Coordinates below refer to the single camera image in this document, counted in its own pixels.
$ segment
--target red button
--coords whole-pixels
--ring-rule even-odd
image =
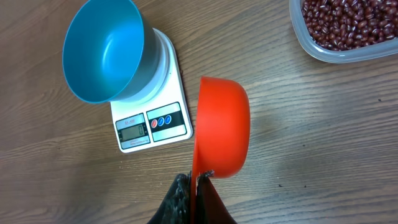
[[[156,128],[156,126],[157,126],[157,120],[156,120],[156,119],[153,120],[153,121],[150,123],[150,126],[151,126],[152,128]]]

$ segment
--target blue bowl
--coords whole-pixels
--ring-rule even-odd
[[[71,91],[88,103],[126,99],[142,90],[159,63],[160,43],[130,0],[89,0],[63,45]]]

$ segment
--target scale button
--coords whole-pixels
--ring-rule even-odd
[[[158,122],[158,124],[159,124],[159,127],[160,127],[160,126],[163,126],[163,124],[164,124],[164,118],[159,118],[159,120],[158,120],[157,122]]]
[[[156,126],[157,126],[157,120],[156,120],[156,119],[153,120],[153,121],[150,123],[150,126],[151,126],[152,128],[156,128]]]
[[[170,124],[170,122],[172,122],[172,117],[170,115],[167,115],[166,118],[164,119],[164,122],[166,124]]]

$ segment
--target label on scale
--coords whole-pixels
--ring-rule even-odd
[[[172,103],[147,111],[150,131],[154,142],[162,141],[187,133],[180,103]],[[122,149],[150,143],[149,132],[143,113],[116,122]]]
[[[147,112],[154,142],[187,133],[180,103],[172,103]]]

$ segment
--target scale base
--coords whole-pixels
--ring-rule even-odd
[[[153,79],[136,95],[111,102],[123,153],[186,140],[193,134],[175,49],[165,34],[154,32],[162,49]]]

